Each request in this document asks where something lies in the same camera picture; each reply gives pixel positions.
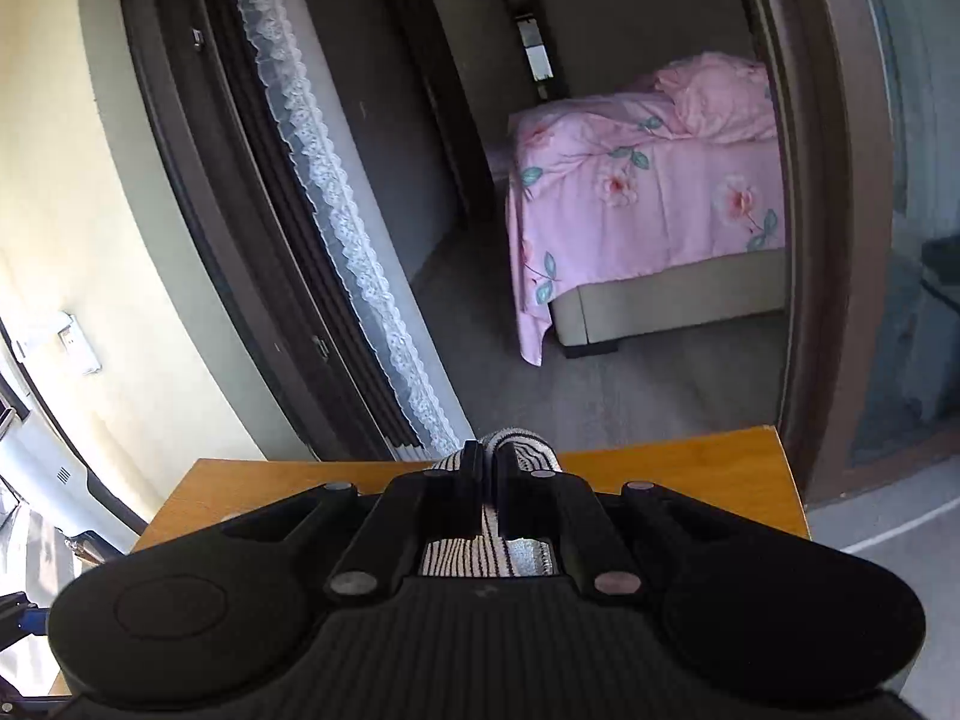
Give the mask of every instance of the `ribbed black plastic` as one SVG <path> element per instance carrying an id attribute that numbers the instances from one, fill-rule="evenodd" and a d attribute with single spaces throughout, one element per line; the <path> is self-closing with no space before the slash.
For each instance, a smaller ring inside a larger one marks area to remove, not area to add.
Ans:
<path id="1" fill-rule="evenodd" d="M 680 667 L 645 618 L 584 601 L 565 577 L 410 578 L 326 620 L 282 676 L 218 707 L 124 712 L 79 699 L 64 720 L 916 720 L 877 693 L 789 712 L 733 698 Z"/>

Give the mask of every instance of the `yellow wall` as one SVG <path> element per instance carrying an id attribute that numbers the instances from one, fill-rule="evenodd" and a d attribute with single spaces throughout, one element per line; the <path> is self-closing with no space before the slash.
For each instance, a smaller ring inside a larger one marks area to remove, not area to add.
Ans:
<path id="1" fill-rule="evenodd" d="M 115 494 L 151 517 L 198 457 L 263 457 L 178 318 L 98 117 L 77 0 L 0 0 L 0 317 L 78 317 L 103 364 L 56 337 L 37 389 Z"/>

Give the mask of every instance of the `bed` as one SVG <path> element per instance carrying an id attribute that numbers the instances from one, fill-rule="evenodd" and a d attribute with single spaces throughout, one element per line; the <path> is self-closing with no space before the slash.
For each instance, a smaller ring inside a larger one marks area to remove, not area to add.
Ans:
<path id="1" fill-rule="evenodd" d="M 574 353 L 784 307 L 784 189 L 766 71 L 675 63 L 651 91 L 512 122 L 507 200 L 520 351 Z"/>

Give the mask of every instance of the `bed leg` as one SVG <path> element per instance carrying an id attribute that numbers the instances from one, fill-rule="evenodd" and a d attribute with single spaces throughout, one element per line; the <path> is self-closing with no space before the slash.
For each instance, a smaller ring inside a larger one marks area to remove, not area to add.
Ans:
<path id="1" fill-rule="evenodd" d="M 568 360 L 577 360 L 580 357 L 593 357 L 598 354 L 613 354 L 620 348 L 619 338 L 599 343 L 583 343 L 580 346 L 562 346 L 563 357 Z"/>

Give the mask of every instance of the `gray carpet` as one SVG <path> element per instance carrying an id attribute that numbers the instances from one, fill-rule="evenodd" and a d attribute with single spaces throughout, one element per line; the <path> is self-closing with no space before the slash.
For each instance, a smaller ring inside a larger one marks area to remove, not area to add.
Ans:
<path id="1" fill-rule="evenodd" d="M 520 357 L 504 235 L 457 231 L 414 280 L 440 358 L 477 435 L 517 425 L 560 452 L 735 430 L 776 420 L 783 314 L 628 338 L 616 353 L 544 365 Z"/>

